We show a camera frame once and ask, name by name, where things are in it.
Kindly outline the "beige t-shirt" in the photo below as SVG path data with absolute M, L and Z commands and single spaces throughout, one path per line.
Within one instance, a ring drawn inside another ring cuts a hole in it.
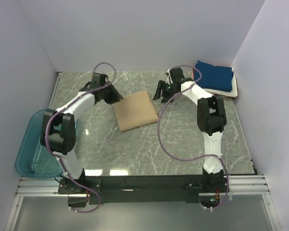
M 122 132 L 158 121 L 158 112 L 145 90 L 126 96 L 113 108 Z

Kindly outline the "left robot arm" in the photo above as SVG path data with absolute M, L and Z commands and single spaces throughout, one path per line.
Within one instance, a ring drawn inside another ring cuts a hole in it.
M 47 109 L 43 114 L 40 143 L 54 156 L 63 175 L 74 184 L 86 184 L 85 170 L 75 154 L 76 122 L 90 107 L 100 101 L 114 104 L 123 100 L 108 75 L 93 73 L 91 81 L 78 94 L 57 109 Z

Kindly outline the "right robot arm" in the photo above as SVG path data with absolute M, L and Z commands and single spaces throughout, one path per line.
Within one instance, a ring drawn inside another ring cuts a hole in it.
M 192 78 L 186 78 L 181 67 L 169 69 L 166 80 L 159 80 L 153 100 L 173 102 L 183 95 L 197 106 L 197 125 L 204 138 L 204 165 L 201 188 L 211 191 L 225 184 L 221 140 L 227 123 L 223 98 L 205 91 Z

